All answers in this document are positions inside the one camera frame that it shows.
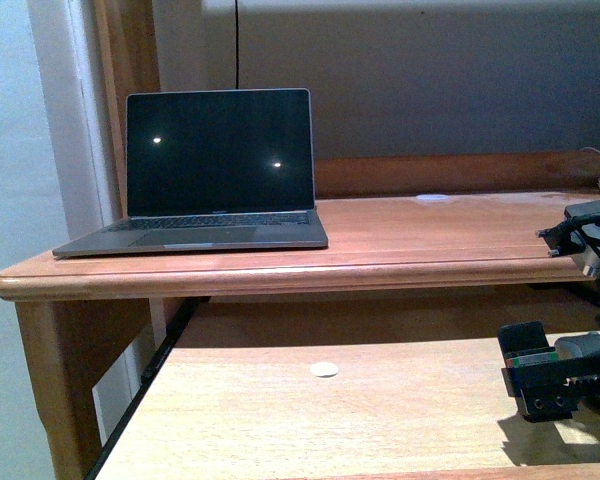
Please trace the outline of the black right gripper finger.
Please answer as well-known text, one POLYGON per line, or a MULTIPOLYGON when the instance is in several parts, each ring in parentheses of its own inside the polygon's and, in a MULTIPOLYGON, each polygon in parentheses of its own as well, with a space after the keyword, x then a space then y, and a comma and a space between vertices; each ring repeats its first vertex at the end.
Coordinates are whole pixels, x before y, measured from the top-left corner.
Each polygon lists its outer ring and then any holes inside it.
POLYGON ((507 368, 518 368, 550 359, 550 346, 540 321, 503 326, 497 338, 507 368))

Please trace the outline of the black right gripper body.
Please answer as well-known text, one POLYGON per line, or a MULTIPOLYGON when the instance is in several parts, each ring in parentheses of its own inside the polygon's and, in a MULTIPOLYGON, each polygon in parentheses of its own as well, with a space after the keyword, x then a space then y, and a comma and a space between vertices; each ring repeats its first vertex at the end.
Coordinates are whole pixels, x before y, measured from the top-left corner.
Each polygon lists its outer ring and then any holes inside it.
POLYGON ((561 360, 553 349, 504 358, 507 393, 531 423, 569 419, 578 404, 600 395, 600 354, 561 360))

